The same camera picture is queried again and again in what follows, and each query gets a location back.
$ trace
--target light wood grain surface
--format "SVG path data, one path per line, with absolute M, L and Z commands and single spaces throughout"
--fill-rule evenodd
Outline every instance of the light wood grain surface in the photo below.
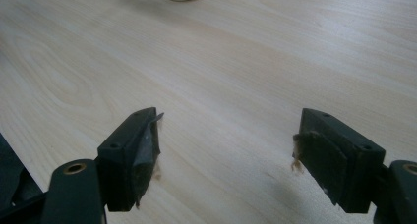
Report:
M 132 112 L 161 178 L 109 223 L 372 223 L 291 172 L 301 110 L 417 160 L 416 0 L 0 0 L 0 132 L 46 191 Z

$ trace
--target wooden table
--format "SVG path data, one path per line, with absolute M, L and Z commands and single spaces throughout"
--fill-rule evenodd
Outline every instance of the wooden table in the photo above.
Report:
M 416 0 L 0 0 L 0 132 L 52 171 L 156 106 L 161 177 L 109 223 L 372 223 L 291 172 L 303 107 L 417 160 Z

